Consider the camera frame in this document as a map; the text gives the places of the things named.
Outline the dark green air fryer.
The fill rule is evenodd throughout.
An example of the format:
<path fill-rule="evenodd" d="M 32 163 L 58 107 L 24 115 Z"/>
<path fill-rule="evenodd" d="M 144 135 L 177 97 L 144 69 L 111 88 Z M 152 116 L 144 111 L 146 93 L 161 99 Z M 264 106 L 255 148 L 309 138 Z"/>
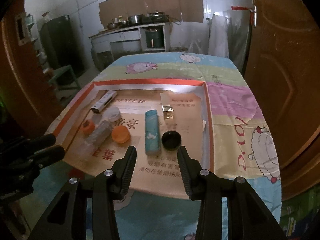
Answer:
<path fill-rule="evenodd" d="M 162 48 L 164 46 L 163 30 L 161 28 L 146 29 L 145 35 L 148 48 Z"/>

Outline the steel cooking pot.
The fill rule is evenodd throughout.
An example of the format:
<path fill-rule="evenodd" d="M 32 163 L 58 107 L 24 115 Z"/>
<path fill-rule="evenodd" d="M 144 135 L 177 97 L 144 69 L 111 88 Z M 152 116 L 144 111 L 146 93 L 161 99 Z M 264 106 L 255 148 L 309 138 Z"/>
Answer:
<path fill-rule="evenodd" d="M 143 14 L 132 15 L 128 17 L 128 21 L 131 25 L 141 25 L 143 23 Z"/>

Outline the cardboard sheet on wall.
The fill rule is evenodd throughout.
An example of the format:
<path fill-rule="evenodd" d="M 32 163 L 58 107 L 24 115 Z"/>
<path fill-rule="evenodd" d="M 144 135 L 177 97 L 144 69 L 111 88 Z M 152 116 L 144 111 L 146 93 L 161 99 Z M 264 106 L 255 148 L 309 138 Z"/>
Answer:
<path fill-rule="evenodd" d="M 99 3 L 100 23 L 106 27 L 112 19 L 163 12 L 183 22 L 203 22 L 203 0 L 106 0 Z"/>

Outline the dark refrigerator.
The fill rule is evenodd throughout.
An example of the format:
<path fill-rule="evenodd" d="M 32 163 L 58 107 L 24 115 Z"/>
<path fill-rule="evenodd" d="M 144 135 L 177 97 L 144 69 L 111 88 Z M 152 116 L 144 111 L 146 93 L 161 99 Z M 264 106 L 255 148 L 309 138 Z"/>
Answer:
<path fill-rule="evenodd" d="M 85 72 L 69 15 L 44 23 L 40 30 L 40 40 L 51 68 L 56 70 L 70 65 L 76 77 Z"/>

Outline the plain orange bottle cap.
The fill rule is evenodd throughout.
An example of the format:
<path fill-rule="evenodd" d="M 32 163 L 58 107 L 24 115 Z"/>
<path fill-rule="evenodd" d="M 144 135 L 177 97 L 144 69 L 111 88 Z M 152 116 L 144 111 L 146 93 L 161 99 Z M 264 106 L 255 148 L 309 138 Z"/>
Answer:
<path fill-rule="evenodd" d="M 129 133 L 129 130 L 125 126 L 116 126 L 112 133 L 111 133 L 112 139 L 118 143 L 118 144 L 123 144 L 127 142 L 130 138 L 131 135 Z"/>

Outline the white Hello Kitty box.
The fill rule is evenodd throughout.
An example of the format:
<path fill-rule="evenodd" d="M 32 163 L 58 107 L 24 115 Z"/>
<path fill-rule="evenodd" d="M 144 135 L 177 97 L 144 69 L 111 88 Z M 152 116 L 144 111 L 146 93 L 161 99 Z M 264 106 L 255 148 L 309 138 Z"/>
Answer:
<path fill-rule="evenodd" d="M 108 90 L 95 104 L 91 107 L 93 113 L 101 113 L 103 109 L 117 96 L 116 90 Z"/>

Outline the shallow cardboard tray box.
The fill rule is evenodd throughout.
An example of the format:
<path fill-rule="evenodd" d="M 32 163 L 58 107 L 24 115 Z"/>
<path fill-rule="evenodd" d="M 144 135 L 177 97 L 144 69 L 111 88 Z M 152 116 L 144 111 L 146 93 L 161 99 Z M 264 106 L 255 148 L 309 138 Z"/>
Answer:
<path fill-rule="evenodd" d="M 109 103 L 118 107 L 121 118 L 112 122 L 113 127 L 125 126 L 131 138 L 116 143 L 108 137 L 92 154 L 79 151 L 87 138 L 81 124 L 91 119 L 99 126 L 107 120 L 102 111 L 92 112 L 91 107 L 108 91 L 116 90 L 117 96 Z M 174 118 L 164 120 L 162 105 L 171 105 Z M 155 109 L 158 113 L 159 131 L 178 132 L 182 145 L 191 158 L 204 168 L 211 169 L 213 161 L 213 129 L 210 116 L 207 85 L 203 81 L 182 79 L 133 79 L 107 80 L 88 84 L 82 89 L 60 116 L 52 123 L 49 132 L 65 149 L 67 164 L 91 176 L 111 168 L 122 158 L 128 146 L 135 146 L 137 162 L 130 187 L 133 190 L 162 197 L 185 199 L 183 181 L 177 162 L 177 153 L 161 149 L 160 154 L 145 153 L 145 113 Z"/>

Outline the black gas stove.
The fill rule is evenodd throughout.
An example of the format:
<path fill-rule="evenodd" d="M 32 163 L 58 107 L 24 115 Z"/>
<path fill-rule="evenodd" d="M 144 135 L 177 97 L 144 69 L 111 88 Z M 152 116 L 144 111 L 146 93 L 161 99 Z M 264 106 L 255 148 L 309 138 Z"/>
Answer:
<path fill-rule="evenodd" d="M 164 23 L 169 22 L 169 16 L 163 12 L 152 12 L 146 15 L 146 23 Z"/>

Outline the black bottle cap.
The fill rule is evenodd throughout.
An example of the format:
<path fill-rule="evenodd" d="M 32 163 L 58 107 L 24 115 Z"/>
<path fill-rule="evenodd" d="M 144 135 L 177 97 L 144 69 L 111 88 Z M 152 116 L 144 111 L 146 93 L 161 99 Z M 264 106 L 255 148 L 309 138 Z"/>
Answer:
<path fill-rule="evenodd" d="M 182 137 L 176 131 L 167 131 L 162 135 L 161 141 L 166 150 L 174 151 L 181 145 Z"/>

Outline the light blue slim box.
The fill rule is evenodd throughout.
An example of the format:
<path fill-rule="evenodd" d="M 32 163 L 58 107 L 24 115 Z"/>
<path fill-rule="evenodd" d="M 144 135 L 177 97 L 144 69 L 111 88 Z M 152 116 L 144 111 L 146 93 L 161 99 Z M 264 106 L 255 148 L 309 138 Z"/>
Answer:
<path fill-rule="evenodd" d="M 146 155 L 158 155 L 160 152 L 158 113 L 152 109 L 145 113 L 145 153 Z"/>

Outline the white translucent cap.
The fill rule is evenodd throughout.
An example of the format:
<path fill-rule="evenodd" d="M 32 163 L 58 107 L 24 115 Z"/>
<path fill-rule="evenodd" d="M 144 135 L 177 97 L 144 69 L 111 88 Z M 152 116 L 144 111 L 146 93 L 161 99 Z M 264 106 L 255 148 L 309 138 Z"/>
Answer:
<path fill-rule="evenodd" d="M 115 122 L 121 118 L 121 112 L 118 107 L 108 107 L 103 116 L 110 122 Z"/>

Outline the orange cap with label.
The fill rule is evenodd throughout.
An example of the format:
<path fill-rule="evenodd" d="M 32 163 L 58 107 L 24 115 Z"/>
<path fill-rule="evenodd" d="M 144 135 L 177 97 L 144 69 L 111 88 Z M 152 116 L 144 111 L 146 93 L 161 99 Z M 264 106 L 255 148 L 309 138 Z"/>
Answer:
<path fill-rule="evenodd" d="M 81 130 L 85 136 L 89 136 L 95 130 L 95 123 L 87 119 L 81 124 Z"/>

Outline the rolled clear plastic sheet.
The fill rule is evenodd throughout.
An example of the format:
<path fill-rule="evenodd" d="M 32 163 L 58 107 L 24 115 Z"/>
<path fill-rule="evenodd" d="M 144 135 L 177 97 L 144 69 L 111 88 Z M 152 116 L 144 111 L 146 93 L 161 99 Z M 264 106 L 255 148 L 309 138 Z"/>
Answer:
<path fill-rule="evenodd" d="M 242 71 L 251 34 L 250 11 L 215 12 L 209 32 L 208 55 L 230 59 Z"/>

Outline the green metal stool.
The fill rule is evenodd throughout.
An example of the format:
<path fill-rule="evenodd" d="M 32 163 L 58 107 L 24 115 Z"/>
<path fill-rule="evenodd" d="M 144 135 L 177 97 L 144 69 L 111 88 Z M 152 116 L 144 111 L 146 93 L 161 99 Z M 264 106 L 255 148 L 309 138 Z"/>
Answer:
<path fill-rule="evenodd" d="M 78 78 L 74 74 L 71 65 L 57 68 L 52 71 L 52 77 L 48 83 L 53 85 L 58 91 L 77 90 L 81 89 Z"/>

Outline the white kitchen counter cabinet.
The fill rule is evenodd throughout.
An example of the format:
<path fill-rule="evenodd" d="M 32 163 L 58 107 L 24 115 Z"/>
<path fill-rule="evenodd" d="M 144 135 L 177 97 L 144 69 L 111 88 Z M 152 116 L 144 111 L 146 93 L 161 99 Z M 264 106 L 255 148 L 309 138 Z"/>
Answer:
<path fill-rule="evenodd" d="M 163 30 L 164 46 L 148 48 L 146 45 L 146 29 L 161 28 Z M 143 24 L 121 29 L 107 30 L 91 36 L 91 55 L 95 67 L 102 71 L 122 56 L 168 52 L 170 50 L 171 24 Z"/>

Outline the brown wooden door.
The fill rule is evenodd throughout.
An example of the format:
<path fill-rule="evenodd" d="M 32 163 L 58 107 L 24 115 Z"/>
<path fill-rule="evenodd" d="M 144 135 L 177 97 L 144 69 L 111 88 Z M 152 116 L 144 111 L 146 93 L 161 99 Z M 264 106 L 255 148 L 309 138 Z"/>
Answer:
<path fill-rule="evenodd" d="M 271 131 L 282 198 L 319 183 L 319 27 L 302 0 L 253 0 L 245 80 Z"/>

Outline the green cardboard carton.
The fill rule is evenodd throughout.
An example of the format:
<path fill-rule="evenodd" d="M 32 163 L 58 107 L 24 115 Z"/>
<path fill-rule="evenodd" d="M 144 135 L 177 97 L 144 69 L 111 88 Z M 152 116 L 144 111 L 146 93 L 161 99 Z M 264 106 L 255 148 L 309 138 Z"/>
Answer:
<path fill-rule="evenodd" d="M 319 211 L 319 185 L 282 202 L 280 226 L 287 239 L 300 239 Z"/>

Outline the colourful cartoon sheep tablecloth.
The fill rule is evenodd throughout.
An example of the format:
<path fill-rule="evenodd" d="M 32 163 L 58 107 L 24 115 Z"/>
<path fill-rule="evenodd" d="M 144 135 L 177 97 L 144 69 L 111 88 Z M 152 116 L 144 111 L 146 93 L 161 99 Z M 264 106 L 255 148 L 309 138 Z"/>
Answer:
<path fill-rule="evenodd" d="M 156 110 L 159 134 L 145 130 Z M 176 151 L 147 155 L 145 144 L 176 131 L 191 158 L 221 178 L 244 177 L 280 218 L 276 148 L 263 113 L 229 59 L 202 54 L 124 56 L 79 91 L 48 133 L 66 150 L 22 201 L 31 225 L 71 178 L 95 177 L 137 149 L 130 189 L 115 203 L 121 239 L 193 239 L 200 202 L 188 198 Z"/>

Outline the red bottle cap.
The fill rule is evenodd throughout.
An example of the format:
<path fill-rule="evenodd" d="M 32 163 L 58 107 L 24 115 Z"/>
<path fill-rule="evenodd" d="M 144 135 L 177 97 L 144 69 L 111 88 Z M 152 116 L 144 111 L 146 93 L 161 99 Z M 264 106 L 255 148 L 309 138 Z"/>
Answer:
<path fill-rule="evenodd" d="M 68 172 L 69 178 L 76 178 L 77 180 L 84 180 L 85 179 L 85 174 L 84 172 L 73 168 Z"/>

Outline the wooden door frame left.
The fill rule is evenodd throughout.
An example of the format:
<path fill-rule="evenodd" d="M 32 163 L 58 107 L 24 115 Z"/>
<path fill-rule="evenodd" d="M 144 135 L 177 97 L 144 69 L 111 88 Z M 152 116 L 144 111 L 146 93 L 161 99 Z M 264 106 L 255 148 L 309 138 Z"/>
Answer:
<path fill-rule="evenodd" d="M 39 137 L 62 106 L 47 82 L 33 43 L 18 42 L 16 18 L 24 12 L 24 0 L 14 0 L 1 20 L 1 100 L 27 135 Z"/>

